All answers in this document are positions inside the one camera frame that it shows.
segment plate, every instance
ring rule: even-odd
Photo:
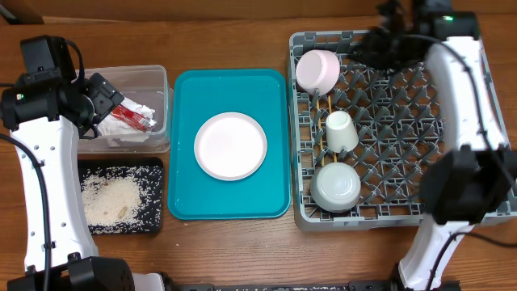
[[[195,135],[194,155],[203,171],[223,181],[236,181],[262,165],[267,139],[260,124],[238,112],[218,114]]]

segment dish rack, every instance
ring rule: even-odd
[[[349,60],[347,53],[366,33],[298,32],[289,40],[295,221],[304,231],[418,226],[422,221],[425,205],[418,198],[418,182],[443,153],[438,92],[424,64],[386,77]],[[309,95],[296,84],[296,64],[312,49],[336,53],[341,65],[339,80],[327,95]],[[484,51],[482,56],[493,109],[506,136]],[[326,147],[326,117],[336,110],[348,112],[355,123],[359,144],[351,152],[333,153]],[[310,195],[315,170],[329,162],[353,166],[361,178],[359,203],[343,213],[319,208]],[[517,198],[510,192],[508,201],[486,214],[482,224],[498,224],[513,216]]]

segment cup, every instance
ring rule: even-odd
[[[296,66],[296,82],[307,93],[327,94],[339,79],[339,59],[326,50],[311,50],[301,56]]]
[[[343,212],[354,207],[360,198],[361,180],[353,167],[332,162],[314,172],[310,194],[326,211]]]
[[[329,150],[340,153],[341,150],[352,151],[359,143],[357,131],[350,115],[336,111],[326,118],[326,145]]]

